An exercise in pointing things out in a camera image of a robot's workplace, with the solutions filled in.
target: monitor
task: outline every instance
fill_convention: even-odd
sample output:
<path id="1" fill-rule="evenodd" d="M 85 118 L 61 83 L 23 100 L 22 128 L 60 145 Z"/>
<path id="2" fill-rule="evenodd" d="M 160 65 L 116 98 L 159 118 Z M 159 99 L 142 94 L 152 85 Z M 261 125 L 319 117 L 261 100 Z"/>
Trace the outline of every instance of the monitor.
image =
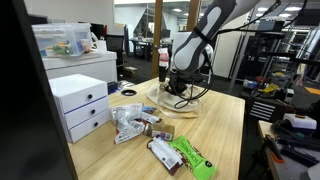
<path id="1" fill-rule="evenodd" d="M 42 16 L 42 15 L 29 14 L 28 19 L 31 25 L 48 24 L 49 22 L 48 16 Z"/>
<path id="2" fill-rule="evenodd" d="M 162 29 L 161 30 L 161 39 L 163 38 L 170 38 L 170 30 L 169 29 Z"/>
<path id="3" fill-rule="evenodd" d="M 94 35 L 97 36 L 98 39 L 101 37 L 105 38 L 106 31 L 105 31 L 105 25 L 103 24 L 96 24 L 96 23 L 90 23 L 90 31 L 93 32 Z"/>

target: black cabinet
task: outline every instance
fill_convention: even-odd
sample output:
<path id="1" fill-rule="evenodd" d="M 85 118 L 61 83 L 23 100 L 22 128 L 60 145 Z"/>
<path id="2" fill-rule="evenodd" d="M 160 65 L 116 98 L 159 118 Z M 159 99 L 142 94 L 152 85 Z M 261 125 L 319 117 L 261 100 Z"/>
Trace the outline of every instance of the black cabinet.
<path id="1" fill-rule="evenodd" d="M 1 65 L 0 179 L 77 179 L 24 2 L 1 8 L 6 53 L 22 58 Z"/>

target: storage box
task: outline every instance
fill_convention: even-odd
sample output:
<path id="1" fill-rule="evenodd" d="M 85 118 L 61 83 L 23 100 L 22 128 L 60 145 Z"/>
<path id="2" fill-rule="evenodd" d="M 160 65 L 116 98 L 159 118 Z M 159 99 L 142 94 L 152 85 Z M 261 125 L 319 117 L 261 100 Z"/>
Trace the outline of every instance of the storage box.
<path id="1" fill-rule="evenodd" d="M 80 56 L 92 46 L 90 23 L 32 25 L 43 57 Z"/>

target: wooden pillar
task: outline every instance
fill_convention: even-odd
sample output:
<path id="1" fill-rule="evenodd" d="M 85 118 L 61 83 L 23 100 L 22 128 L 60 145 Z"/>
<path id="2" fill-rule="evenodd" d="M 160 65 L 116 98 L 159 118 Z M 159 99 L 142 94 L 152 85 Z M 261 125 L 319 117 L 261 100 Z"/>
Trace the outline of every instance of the wooden pillar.
<path id="1" fill-rule="evenodd" d="M 192 31 L 194 26 L 198 23 L 200 4 L 201 0 L 190 0 L 187 31 Z"/>
<path id="2" fill-rule="evenodd" d="M 162 22 L 162 5 L 163 0 L 156 0 L 155 13 L 154 13 L 154 34 L 152 44 L 152 78 L 158 77 L 159 71 L 159 53 L 161 38 L 161 22 Z"/>

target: wooden table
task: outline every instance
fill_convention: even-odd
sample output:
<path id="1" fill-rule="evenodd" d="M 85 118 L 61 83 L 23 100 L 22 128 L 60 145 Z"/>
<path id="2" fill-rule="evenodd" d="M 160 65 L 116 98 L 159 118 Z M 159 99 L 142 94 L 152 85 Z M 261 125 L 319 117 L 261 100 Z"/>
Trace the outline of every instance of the wooden table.
<path id="1" fill-rule="evenodd" d="M 125 97 L 120 92 L 110 95 L 111 107 L 137 102 L 156 107 L 145 94 L 155 83 L 157 78 L 133 86 L 135 96 Z M 238 179 L 245 102 L 215 91 L 209 91 L 201 101 L 204 109 L 198 118 L 170 119 L 159 111 L 154 115 L 174 125 L 175 137 L 186 136 L 217 167 L 214 179 Z M 186 166 L 171 176 L 147 149 L 150 137 L 140 134 L 115 145 L 115 136 L 116 125 L 109 121 L 78 142 L 69 143 L 80 180 L 195 179 Z"/>

